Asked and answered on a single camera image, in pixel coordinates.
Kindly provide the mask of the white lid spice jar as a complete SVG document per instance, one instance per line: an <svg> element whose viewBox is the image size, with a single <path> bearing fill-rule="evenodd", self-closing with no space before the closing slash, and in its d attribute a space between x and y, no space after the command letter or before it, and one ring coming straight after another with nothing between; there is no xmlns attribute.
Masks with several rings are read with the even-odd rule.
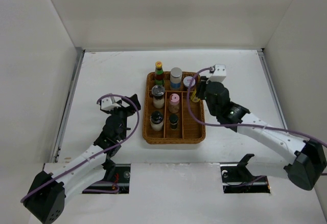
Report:
<svg viewBox="0 0 327 224"><path fill-rule="evenodd" d="M188 89L193 89L196 85L196 80L192 80L192 76L186 76L183 79L183 90L187 91Z"/></svg>

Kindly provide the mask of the green label sauce bottle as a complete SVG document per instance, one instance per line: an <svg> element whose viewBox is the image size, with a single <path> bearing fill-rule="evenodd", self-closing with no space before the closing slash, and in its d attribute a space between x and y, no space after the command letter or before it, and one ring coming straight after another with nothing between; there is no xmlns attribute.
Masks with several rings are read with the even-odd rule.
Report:
<svg viewBox="0 0 327 224"><path fill-rule="evenodd" d="M156 85L164 86L164 71L162 69L162 62L157 61L155 63L155 72L154 72L154 80Z"/></svg>

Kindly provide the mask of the brown wicker divided basket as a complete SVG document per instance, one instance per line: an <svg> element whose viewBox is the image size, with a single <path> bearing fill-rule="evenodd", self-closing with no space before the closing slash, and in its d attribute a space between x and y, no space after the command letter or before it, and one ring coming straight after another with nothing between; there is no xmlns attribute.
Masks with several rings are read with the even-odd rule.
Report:
<svg viewBox="0 0 327 224"><path fill-rule="evenodd" d="M170 89L170 73L164 72L165 74L165 93L164 101L165 104L162 108L156 108L153 105L153 96L151 89L155 85L154 73L150 72L146 79L146 92L145 92L145 102L144 102L144 118L143 118L143 138L148 144L198 144L205 139L205 127L197 123L188 111L188 106L190 106L191 111L195 117L204 122L205 112L203 102L193 102L187 103L186 95L187 90L184 84L181 83L179 90ZM171 123L169 121L170 115L169 111L169 97L171 94L177 94L180 98L179 111L177 112L177 128L172 129ZM158 111L161 113L163 118L161 129L155 131L151 126L150 117L152 113Z"/></svg>

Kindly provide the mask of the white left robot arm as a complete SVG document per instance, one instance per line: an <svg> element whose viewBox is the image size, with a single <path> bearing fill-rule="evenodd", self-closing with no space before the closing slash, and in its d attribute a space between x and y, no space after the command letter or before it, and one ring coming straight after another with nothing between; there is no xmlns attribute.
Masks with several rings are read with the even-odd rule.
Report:
<svg viewBox="0 0 327 224"><path fill-rule="evenodd" d="M128 133L127 119L138 116L141 105L137 94L131 97L107 94L97 104L108 114L98 138L70 163L52 172L38 173L20 201L41 223L53 223L67 202L83 191L91 192L92 184L107 183L114 178L115 164L111 158L135 133L135 129Z"/></svg>

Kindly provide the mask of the dark pepper spice bottle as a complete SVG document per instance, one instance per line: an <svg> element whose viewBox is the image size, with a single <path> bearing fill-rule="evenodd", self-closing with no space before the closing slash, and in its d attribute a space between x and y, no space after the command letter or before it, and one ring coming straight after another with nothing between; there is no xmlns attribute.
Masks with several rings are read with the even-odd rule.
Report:
<svg viewBox="0 0 327 224"><path fill-rule="evenodd" d="M178 116L176 114L170 114L170 116L169 116L169 122L170 122L170 128L172 130L177 129L177 127L178 127L178 120L179 120L179 118L178 118Z"/></svg>

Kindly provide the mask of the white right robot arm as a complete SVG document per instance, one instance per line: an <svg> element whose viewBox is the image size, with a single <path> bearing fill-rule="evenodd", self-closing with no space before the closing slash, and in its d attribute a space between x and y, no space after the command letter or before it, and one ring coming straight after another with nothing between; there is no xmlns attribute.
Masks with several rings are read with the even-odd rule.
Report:
<svg viewBox="0 0 327 224"><path fill-rule="evenodd" d="M249 109L230 100L228 89L202 76L197 97L207 104L217 119L216 126L250 137L279 154L287 162L288 179L303 190L312 190L326 168L326 143L303 133L272 127Z"/></svg>

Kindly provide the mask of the small black knob shaker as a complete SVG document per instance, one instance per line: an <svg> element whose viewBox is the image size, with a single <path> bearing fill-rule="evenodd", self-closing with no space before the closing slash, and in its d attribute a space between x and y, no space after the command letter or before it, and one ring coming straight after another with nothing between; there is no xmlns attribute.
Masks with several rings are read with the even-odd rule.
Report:
<svg viewBox="0 0 327 224"><path fill-rule="evenodd" d="M158 110L154 111L150 116L150 125L154 131L161 131L164 125L164 117Z"/></svg>

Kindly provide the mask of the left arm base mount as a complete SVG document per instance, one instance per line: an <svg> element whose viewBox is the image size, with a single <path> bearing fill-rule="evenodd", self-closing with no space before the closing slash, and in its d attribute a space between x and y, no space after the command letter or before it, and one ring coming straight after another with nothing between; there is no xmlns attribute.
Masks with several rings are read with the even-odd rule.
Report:
<svg viewBox="0 0 327 224"><path fill-rule="evenodd" d="M128 194L130 189L131 164L111 165L104 178L86 188L83 194Z"/></svg>

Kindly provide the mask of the pink lid spice shaker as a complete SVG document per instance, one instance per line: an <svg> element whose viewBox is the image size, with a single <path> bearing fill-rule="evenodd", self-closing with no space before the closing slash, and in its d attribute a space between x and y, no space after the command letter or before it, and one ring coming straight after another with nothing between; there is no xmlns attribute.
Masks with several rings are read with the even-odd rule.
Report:
<svg viewBox="0 0 327 224"><path fill-rule="evenodd" d="M168 110L172 114L176 114L180 109L180 96L176 93L172 93L169 97Z"/></svg>

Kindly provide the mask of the tall white pearl jar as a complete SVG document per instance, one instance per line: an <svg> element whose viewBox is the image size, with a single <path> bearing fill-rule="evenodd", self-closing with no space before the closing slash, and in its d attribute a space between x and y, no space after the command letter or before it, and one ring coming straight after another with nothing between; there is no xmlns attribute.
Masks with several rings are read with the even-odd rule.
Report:
<svg viewBox="0 0 327 224"><path fill-rule="evenodd" d="M180 68L172 68L170 71L170 88L179 91L181 87L182 70Z"/></svg>

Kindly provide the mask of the yellow label brown bottle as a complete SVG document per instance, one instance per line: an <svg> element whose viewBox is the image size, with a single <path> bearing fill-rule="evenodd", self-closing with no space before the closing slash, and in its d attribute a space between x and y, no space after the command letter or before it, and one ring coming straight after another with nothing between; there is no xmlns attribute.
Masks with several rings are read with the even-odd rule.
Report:
<svg viewBox="0 0 327 224"><path fill-rule="evenodd" d="M196 89L192 92L191 101L194 103L197 103L200 101L200 98L198 97L198 92Z"/></svg>

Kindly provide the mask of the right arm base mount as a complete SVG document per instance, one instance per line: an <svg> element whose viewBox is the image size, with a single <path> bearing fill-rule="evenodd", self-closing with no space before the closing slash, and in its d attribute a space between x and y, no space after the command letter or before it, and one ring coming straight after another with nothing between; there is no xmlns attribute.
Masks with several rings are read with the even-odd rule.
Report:
<svg viewBox="0 0 327 224"><path fill-rule="evenodd" d="M247 165L253 153L248 153L238 162L220 164L222 188L225 194L268 193L270 186L266 175L253 175Z"/></svg>

